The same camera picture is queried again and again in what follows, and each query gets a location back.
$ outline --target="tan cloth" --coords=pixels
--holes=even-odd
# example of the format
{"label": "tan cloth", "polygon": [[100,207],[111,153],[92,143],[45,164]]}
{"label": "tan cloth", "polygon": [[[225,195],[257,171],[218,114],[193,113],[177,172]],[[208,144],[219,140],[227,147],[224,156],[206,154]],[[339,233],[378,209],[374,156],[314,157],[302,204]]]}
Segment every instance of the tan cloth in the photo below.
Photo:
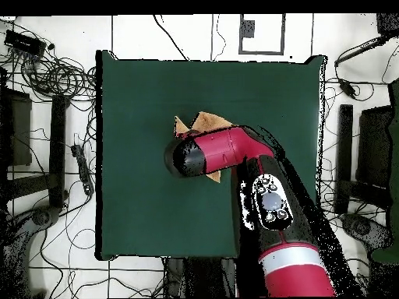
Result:
{"label": "tan cloth", "polygon": [[[180,120],[179,117],[175,116],[175,135],[186,133],[190,129],[195,129],[198,132],[208,132],[217,128],[223,128],[232,126],[232,123],[226,121],[224,118],[216,116],[215,114],[209,114],[207,112],[200,112],[195,117],[191,128],[187,128],[185,124]],[[213,172],[207,174],[207,177],[214,180],[217,183],[221,182],[221,172]]]}

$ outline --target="floor tile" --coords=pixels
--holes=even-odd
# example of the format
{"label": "floor tile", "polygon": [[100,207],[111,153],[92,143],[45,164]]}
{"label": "floor tile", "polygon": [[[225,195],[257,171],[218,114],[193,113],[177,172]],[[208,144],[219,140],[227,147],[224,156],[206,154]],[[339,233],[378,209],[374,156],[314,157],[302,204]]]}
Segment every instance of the floor tile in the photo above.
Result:
{"label": "floor tile", "polygon": [[[187,58],[209,60],[211,15],[156,15],[156,18]],[[114,16],[113,52],[118,58],[184,60],[152,15]]]}
{"label": "floor tile", "polygon": [[141,298],[150,296],[156,288],[159,288],[163,279],[163,272],[126,272],[111,271],[112,280],[110,284],[110,298]]}
{"label": "floor tile", "polygon": [[119,256],[111,261],[113,269],[163,269],[161,258]]}
{"label": "floor tile", "polygon": [[60,279],[61,273],[57,269],[30,269],[32,290],[46,290],[46,298],[50,297],[54,288],[52,298],[56,299],[105,299],[108,296],[106,271],[75,270],[69,273],[63,270],[62,281],[57,286]]}
{"label": "floor tile", "polygon": [[[262,24],[256,25],[256,21],[264,21],[268,15],[245,14],[244,19],[255,20],[255,36],[259,30],[259,39],[276,39],[281,34],[280,29],[262,31],[267,28]],[[274,20],[275,15],[270,14],[270,20]],[[214,15],[214,59],[218,61],[258,61],[258,62],[295,62],[303,63],[311,54],[312,40],[312,14],[286,14],[285,35],[284,35],[284,55],[239,55],[238,54],[238,32],[240,27],[239,14],[215,14]]]}

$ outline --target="black device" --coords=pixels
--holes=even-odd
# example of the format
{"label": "black device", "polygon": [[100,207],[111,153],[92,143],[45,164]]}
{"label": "black device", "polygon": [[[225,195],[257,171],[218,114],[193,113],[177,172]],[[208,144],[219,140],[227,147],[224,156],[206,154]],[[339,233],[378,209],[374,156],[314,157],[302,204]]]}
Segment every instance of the black device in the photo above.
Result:
{"label": "black device", "polygon": [[32,60],[42,58],[46,49],[45,42],[11,30],[5,32],[4,44]]}
{"label": "black device", "polygon": [[4,103],[12,109],[13,134],[18,139],[12,143],[12,165],[30,165],[32,154],[30,153],[30,113],[32,100],[30,95],[17,90],[7,90],[4,95]]}
{"label": "black device", "polygon": [[167,259],[164,265],[165,298],[235,297],[235,263],[232,259]]}
{"label": "black device", "polygon": [[[5,85],[7,71],[0,68],[0,297],[32,298],[28,265],[32,239],[57,219],[65,199],[65,110],[69,101],[52,97],[49,173],[8,180],[12,164],[12,109],[5,100],[10,93]],[[11,217],[7,202],[48,190],[49,205]]]}
{"label": "black device", "polygon": [[335,67],[338,67],[340,63],[345,62],[350,58],[363,54],[365,51],[384,45],[389,39],[399,37],[398,14],[376,14],[376,20],[377,30],[378,33],[381,34],[381,37],[377,37],[369,41],[367,44],[363,44],[356,51],[342,56],[335,61]]}
{"label": "black device", "polygon": [[399,13],[377,14],[377,30],[382,36],[399,34]]}
{"label": "black device", "polygon": [[[388,85],[391,96],[393,96],[392,88],[392,84]],[[394,99],[391,98],[390,102],[394,104]],[[353,106],[350,104],[340,106],[333,202],[336,214],[348,212],[351,197],[381,209],[387,209],[391,205],[391,197],[387,190],[391,148],[387,126],[393,113],[389,109],[392,107],[363,111],[360,117],[358,170],[356,181],[353,181],[351,180]]]}
{"label": "black device", "polygon": [[390,231],[371,219],[358,214],[342,214],[342,227],[347,235],[365,245],[367,252],[390,245]]}
{"label": "black device", "polygon": [[357,181],[388,187],[390,137],[387,130],[393,118],[394,109],[391,106],[362,111],[359,120]]}
{"label": "black device", "polygon": [[92,196],[94,193],[93,182],[91,181],[89,167],[87,166],[86,157],[84,156],[83,149],[79,145],[71,146],[72,156],[78,162],[79,178],[83,183],[83,190],[87,196]]}
{"label": "black device", "polygon": [[[361,241],[368,255],[377,248],[386,248],[392,242],[392,234],[388,228],[376,221],[358,214],[340,216],[342,227],[347,235]],[[382,264],[369,261],[368,297],[398,297],[399,265]]]}

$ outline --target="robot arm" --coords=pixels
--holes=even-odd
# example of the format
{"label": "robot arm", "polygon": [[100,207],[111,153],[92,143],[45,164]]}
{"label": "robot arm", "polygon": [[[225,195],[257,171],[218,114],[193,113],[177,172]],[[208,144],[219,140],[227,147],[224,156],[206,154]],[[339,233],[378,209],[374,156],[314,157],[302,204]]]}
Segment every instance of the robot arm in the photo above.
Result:
{"label": "robot arm", "polygon": [[256,132],[246,126],[189,132],[168,145],[164,161],[179,177],[236,167],[232,173],[238,189],[231,193],[237,203],[246,199],[248,209],[240,205],[239,221],[256,233],[269,294],[335,296],[309,227],[309,212],[302,209],[274,152]]}

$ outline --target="red cylindrical segment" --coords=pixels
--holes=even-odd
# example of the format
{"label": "red cylindrical segment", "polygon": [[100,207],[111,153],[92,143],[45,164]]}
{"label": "red cylindrical segment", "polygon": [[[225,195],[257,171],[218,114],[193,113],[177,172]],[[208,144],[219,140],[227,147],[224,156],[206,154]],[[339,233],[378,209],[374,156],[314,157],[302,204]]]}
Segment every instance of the red cylindrical segment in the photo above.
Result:
{"label": "red cylindrical segment", "polygon": [[194,141],[205,156],[206,174],[238,165],[245,158],[273,156],[269,146],[250,137],[241,127],[223,128],[200,134]]}
{"label": "red cylindrical segment", "polygon": [[315,247],[282,244],[263,253],[265,284],[271,297],[334,297],[334,289]]}

